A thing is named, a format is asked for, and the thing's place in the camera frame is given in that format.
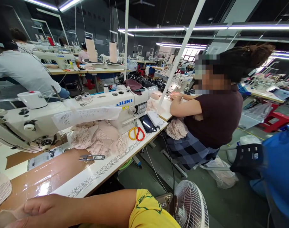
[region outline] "handwritten note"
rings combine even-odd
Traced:
[[[68,111],[56,114],[52,120],[59,130],[72,127],[76,124],[96,120],[117,120],[119,118],[121,107],[103,107],[85,110]]]

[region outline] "fan grille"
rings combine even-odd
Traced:
[[[175,188],[176,220],[182,228],[209,227],[208,210],[204,196],[191,181],[183,180]]]

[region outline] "blue bag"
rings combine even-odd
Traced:
[[[262,143],[266,151],[266,166],[262,176],[278,209],[289,218],[289,125]]]

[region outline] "black phone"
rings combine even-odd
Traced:
[[[150,120],[150,117],[148,115],[144,115],[143,117],[139,118],[146,133],[151,133],[157,131],[154,124]]]

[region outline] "small scissors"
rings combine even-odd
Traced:
[[[94,161],[105,159],[104,155],[81,155],[79,161]]]
[[[132,138],[131,135],[130,135],[130,133],[131,133],[132,130],[134,130],[135,138]],[[138,138],[140,132],[142,132],[142,134],[143,134],[142,139],[139,139],[139,138]],[[145,137],[145,134],[144,134],[143,130],[141,129],[141,127],[138,127],[138,125],[136,125],[135,127],[133,127],[133,128],[129,131],[129,138],[130,138],[131,140],[136,140],[136,139],[137,139],[137,141],[142,141],[142,140],[144,139],[144,137]]]

